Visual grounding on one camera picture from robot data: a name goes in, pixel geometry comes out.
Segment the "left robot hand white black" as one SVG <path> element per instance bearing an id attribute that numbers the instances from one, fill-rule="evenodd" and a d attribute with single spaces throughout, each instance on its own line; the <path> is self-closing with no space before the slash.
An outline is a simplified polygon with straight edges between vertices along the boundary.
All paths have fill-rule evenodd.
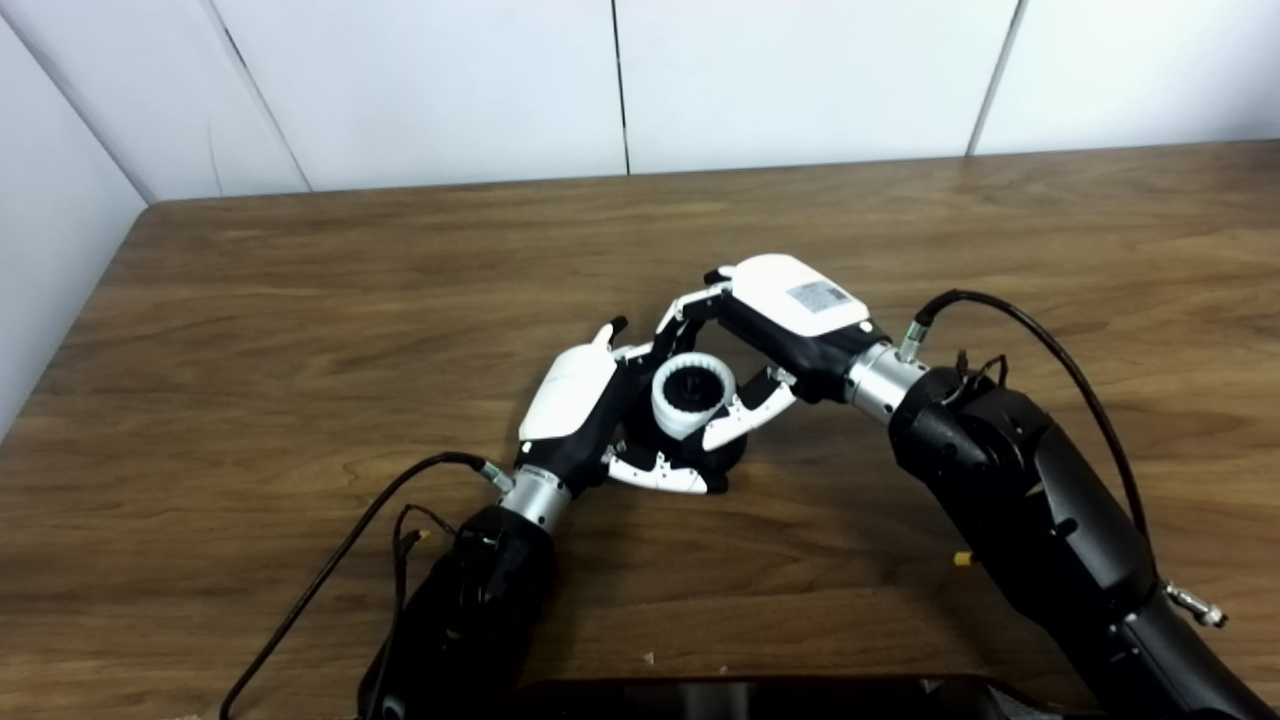
<path id="1" fill-rule="evenodd" d="M 517 471 L 541 471 L 577 498 L 607 479 L 678 495 L 723 495 L 728 478 L 636 439 L 617 439 L 657 365 L 650 345 L 614 348 L 626 316 L 561 352 L 518 424 Z"/>

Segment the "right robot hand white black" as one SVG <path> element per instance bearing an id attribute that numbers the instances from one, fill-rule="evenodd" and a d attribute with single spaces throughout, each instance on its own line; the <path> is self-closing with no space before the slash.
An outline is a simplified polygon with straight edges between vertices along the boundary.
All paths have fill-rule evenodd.
<path id="1" fill-rule="evenodd" d="M 653 352 L 667 359 L 691 351 L 700 329 L 716 322 L 768 363 L 684 439 L 694 457 L 735 442 L 799 400 L 851 404 L 856 364 L 888 341 L 861 300 L 790 255 L 749 258 L 707 273 L 704 282 L 704 290 L 671 302 Z"/>

